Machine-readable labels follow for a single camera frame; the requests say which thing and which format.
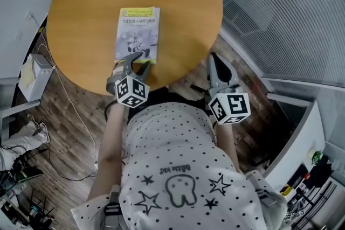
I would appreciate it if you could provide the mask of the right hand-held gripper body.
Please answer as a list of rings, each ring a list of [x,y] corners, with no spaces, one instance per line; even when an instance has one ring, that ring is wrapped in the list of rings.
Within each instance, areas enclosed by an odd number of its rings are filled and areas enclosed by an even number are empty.
[[[236,124],[251,115],[249,95],[233,76],[224,82],[211,74],[209,94],[208,106],[219,125]]]

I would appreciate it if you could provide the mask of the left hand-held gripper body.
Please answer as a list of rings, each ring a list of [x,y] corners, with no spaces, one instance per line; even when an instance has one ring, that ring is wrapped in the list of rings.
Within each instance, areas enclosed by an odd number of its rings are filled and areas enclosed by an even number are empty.
[[[106,91],[114,95],[118,103],[136,108],[147,101],[150,87],[146,81],[134,79],[134,71],[124,72],[123,68],[124,60],[115,63],[106,82]]]

